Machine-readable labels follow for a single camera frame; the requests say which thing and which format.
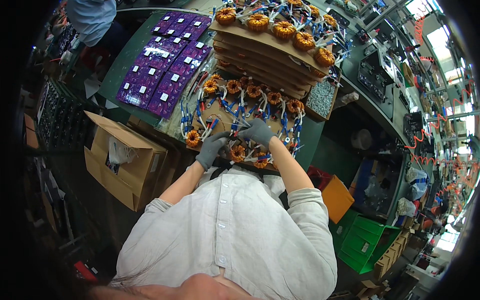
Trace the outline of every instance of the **hand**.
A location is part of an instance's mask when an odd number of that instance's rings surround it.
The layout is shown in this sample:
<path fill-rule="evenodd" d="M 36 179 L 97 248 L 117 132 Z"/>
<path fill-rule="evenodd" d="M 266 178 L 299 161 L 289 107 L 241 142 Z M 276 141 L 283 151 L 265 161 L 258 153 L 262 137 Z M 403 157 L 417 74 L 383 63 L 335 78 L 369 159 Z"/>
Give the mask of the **hand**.
<path fill-rule="evenodd" d="M 262 144 L 268 150 L 268 143 L 275 135 L 270 127 L 259 118 L 255 118 L 248 123 L 251 127 L 241 130 L 238 137 L 252 139 L 257 143 Z"/>
<path fill-rule="evenodd" d="M 212 166 L 217 154 L 221 157 L 227 157 L 229 135 L 230 132 L 225 131 L 216 133 L 205 139 L 200 154 L 195 158 L 202 167 L 204 167 L 205 171 L 208 171 Z"/>

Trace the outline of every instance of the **plastic bag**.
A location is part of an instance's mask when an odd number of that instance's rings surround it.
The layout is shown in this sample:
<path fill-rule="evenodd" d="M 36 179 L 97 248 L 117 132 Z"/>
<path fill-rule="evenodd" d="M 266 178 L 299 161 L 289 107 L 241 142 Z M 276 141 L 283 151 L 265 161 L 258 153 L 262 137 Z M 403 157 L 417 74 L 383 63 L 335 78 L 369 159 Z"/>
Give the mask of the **plastic bag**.
<path fill-rule="evenodd" d="M 131 163 L 135 155 L 137 152 L 134 148 L 127 147 L 113 136 L 108 139 L 108 158 L 111 164 Z"/>

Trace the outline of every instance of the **person in blue shirt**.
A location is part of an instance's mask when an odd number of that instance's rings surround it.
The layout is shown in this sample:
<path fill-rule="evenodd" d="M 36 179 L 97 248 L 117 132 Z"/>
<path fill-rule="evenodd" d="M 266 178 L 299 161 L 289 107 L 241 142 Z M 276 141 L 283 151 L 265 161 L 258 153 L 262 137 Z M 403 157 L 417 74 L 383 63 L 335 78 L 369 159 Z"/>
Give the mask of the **person in blue shirt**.
<path fill-rule="evenodd" d="M 115 0 L 68 0 L 66 11 L 80 40 L 89 47 L 103 47 L 116 57 L 131 37 L 114 21 Z"/>

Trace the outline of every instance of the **orange toroid coil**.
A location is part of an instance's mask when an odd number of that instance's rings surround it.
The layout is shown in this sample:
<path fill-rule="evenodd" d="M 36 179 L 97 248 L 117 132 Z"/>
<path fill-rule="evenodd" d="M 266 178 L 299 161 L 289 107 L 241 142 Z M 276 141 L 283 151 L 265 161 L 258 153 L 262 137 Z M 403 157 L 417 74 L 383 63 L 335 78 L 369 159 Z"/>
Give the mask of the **orange toroid coil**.
<path fill-rule="evenodd" d="M 187 137 L 185 138 L 185 143 L 190 147 L 196 147 L 200 141 L 200 135 L 197 130 L 192 130 L 187 132 Z"/>
<path fill-rule="evenodd" d="M 225 50 L 225 49 L 223 49 L 222 47 L 215 46 L 215 45 L 213 46 L 213 49 L 214 49 L 216 52 L 223 52 L 223 50 Z"/>
<path fill-rule="evenodd" d="M 247 76 L 243 76 L 242 78 L 239 79 L 239 82 L 240 82 L 240 84 L 241 84 L 241 87 L 247 88 L 247 85 L 248 85 L 248 77 L 247 77 Z"/>
<path fill-rule="evenodd" d="M 289 112 L 298 112 L 298 110 L 297 110 L 298 108 L 300 108 L 300 111 L 305 109 L 305 107 L 303 106 L 303 103 L 301 103 L 297 99 L 291 99 L 287 103 L 287 108 L 288 108 Z"/>
<path fill-rule="evenodd" d="M 229 62 L 226 62 L 226 61 L 223 61 L 223 60 L 218 60 L 218 62 L 220 62 L 220 66 L 222 66 L 222 67 L 228 67 L 230 65 Z"/>
<path fill-rule="evenodd" d="M 331 67 L 335 64 L 335 57 L 325 48 L 318 49 L 318 52 L 315 54 L 315 60 L 320 66 L 325 68 Z"/>
<path fill-rule="evenodd" d="M 274 25 L 273 33 L 276 37 L 281 39 L 289 39 L 292 38 L 295 34 L 296 29 L 293 24 L 287 21 L 281 21 Z"/>
<path fill-rule="evenodd" d="M 310 10 L 312 11 L 312 16 L 318 18 L 318 16 L 320 15 L 320 11 L 318 10 L 318 8 L 313 5 L 309 5 L 308 7 L 310 7 Z"/>
<path fill-rule="evenodd" d="M 293 7 L 302 7 L 301 0 L 287 0 L 287 3 L 293 5 Z"/>
<path fill-rule="evenodd" d="M 313 36 L 306 32 L 297 32 L 293 39 L 293 46 L 298 50 L 308 51 L 315 48 Z"/>
<path fill-rule="evenodd" d="M 230 94 L 238 93 L 240 89 L 241 89 L 241 84 L 239 81 L 232 79 L 227 82 L 227 91 Z"/>
<path fill-rule="evenodd" d="M 329 14 L 324 14 L 325 23 L 329 24 L 332 27 L 336 27 L 336 20 Z"/>
<path fill-rule="evenodd" d="M 215 14 L 215 20 L 223 26 L 230 25 L 235 21 L 237 13 L 232 7 L 225 7 L 218 10 Z"/>
<path fill-rule="evenodd" d="M 223 80 L 222 76 L 220 76 L 220 74 L 213 74 L 212 77 L 210 77 L 210 79 L 218 79 L 218 80 Z"/>
<path fill-rule="evenodd" d="M 268 103 L 270 104 L 275 105 L 280 103 L 281 98 L 282 98 L 282 95 L 280 93 L 270 92 L 267 94 L 267 100 L 268 100 Z"/>
<path fill-rule="evenodd" d="M 236 163 L 243 161 L 245 157 L 245 148 L 241 145 L 233 146 L 230 150 L 230 157 Z"/>
<path fill-rule="evenodd" d="M 255 13 L 250 16 L 247 26 L 253 31 L 265 31 L 268 28 L 268 17 L 261 13 Z"/>
<path fill-rule="evenodd" d="M 217 89 L 216 81 L 214 79 L 209 79 L 204 83 L 204 91 L 207 93 L 213 93 Z"/>
<path fill-rule="evenodd" d="M 260 96 L 260 87 L 256 85 L 247 86 L 247 94 L 251 98 L 257 98 Z"/>
<path fill-rule="evenodd" d="M 253 157 L 259 157 L 259 156 L 264 156 L 265 155 L 265 152 L 257 152 L 253 155 Z M 259 169 L 263 169 L 267 166 L 268 162 L 266 159 L 262 160 L 262 161 L 254 161 L 253 162 L 253 165 L 256 166 L 257 168 Z"/>

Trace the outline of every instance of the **green plastic crate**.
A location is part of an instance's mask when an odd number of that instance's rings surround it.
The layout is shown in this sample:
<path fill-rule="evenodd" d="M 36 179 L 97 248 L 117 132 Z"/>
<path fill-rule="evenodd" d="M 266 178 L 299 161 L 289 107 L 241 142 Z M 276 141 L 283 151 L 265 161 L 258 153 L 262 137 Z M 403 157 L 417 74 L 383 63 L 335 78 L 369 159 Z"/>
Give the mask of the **green plastic crate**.
<path fill-rule="evenodd" d="M 400 231 L 398 227 L 358 216 L 343 241 L 338 258 L 357 273 L 367 273 L 373 270 L 375 263 L 392 245 Z"/>
<path fill-rule="evenodd" d="M 359 215 L 361 215 L 361 213 L 358 213 L 353 209 L 349 209 L 337 224 L 332 222 L 332 220 L 328 222 L 328 229 L 332 234 L 333 248 L 335 253 L 338 253 L 340 248 L 342 248 L 343 241 L 345 240 L 348 231 L 352 227 L 353 221 Z"/>

